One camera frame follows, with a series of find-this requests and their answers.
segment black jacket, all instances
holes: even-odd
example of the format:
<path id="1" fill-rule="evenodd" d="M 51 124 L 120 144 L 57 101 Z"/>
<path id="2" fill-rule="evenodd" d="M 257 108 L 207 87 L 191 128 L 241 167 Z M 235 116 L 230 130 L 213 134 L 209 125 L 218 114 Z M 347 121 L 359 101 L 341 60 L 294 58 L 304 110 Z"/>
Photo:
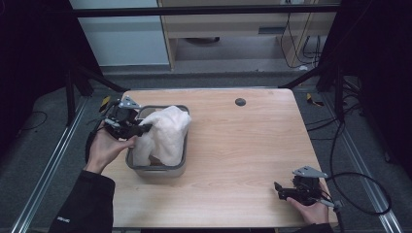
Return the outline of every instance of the black jacket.
<path id="1" fill-rule="evenodd" d="M 50 233 L 111 233 L 115 182 L 82 171 L 72 192 L 54 218 Z M 296 233 L 332 233 L 329 224 L 313 224 Z"/>

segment white cloth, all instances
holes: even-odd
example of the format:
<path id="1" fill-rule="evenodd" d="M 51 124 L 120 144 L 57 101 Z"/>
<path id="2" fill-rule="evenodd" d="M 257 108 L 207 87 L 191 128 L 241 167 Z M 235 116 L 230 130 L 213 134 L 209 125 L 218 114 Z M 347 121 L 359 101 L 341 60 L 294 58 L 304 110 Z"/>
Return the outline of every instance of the white cloth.
<path id="1" fill-rule="evenodd" d="M 149 166 L 149 156 L 166 166 L 176 166 L 182 161 L 184 139 L 191 118 L 185 111 L 170 106 L 148 115 L 140 124 L 151 124 L 149 132 L 136 140 L 133 149 L 133 164 Z"/>

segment human hand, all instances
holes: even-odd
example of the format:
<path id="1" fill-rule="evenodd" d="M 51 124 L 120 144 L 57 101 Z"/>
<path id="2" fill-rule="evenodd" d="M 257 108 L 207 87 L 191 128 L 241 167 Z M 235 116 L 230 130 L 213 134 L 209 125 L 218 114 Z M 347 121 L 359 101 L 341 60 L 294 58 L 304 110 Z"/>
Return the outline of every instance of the human hand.
<path id="1" fill-rule="evenodd" d="M 112 137 L 105 128 L 98 130 L 91 143 L 88 163 L 84 170 L 101 174 L 104 168 L 115 160 L 122 150 L 132 148 L 136 140 L 137 136 L 133 136 L 127 141 L 119 141 Z"/>
<path id="2" fill-rule="evenodd" d="M 323 184 L 319 183 L 321 190 L 325 191 L 325 187 Z M 328 211 L 329 208 L 320 202 L 316 202 L 311 206 L 304 206 L 300 204 L 298 201 L 294 200 L 291 197 L 286 199 L 289 203 L 291 203 L 303 216 L 303 219 L 308 224 L 322 224 L 322 223 L 329 223 L 328 220 Z"/>

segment black horizontal bar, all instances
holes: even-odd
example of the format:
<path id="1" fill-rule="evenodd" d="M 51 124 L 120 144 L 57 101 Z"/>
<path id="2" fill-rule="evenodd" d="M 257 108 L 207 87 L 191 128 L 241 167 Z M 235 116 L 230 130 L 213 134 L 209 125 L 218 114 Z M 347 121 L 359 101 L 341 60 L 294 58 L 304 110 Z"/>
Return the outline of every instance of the black horizontal bar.
<path id="1" fill-rule="evenodd" d="M 351 10 L 339 4 L 322 5 L 245 5 L 245 6 L 202 6 L 202 7 L 159 7 L 159 8 L 117 8 L 78 9 L 70 11 L 48 11 L 48 16 L 61 17 L 147 17 L 183 15 L 229 15 L 269 13 L 327 13 Z"/>

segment light wood tabletop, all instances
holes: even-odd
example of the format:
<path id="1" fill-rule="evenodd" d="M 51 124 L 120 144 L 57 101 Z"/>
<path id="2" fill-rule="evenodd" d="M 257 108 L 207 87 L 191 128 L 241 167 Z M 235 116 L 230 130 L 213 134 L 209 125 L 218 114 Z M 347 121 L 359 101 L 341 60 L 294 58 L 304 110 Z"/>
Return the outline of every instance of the light wood tabletop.
<path id="1" fill-rule="evenodd" d="M 191 124 L 186 171 L 141 178 L 124 150 L 104 176 L 117 186 L 115 227 L 299 227 L 301 215 L 279 200 L 274 182 L 292 187 L 292 170 L 320 170 L 288 89 L 162 89 L 125 92 L 146 105 L 185 105 Z M 246 105 L 235 104 L 237 98 Z M 330 222 L 336 215 L 330 211 Z"/>

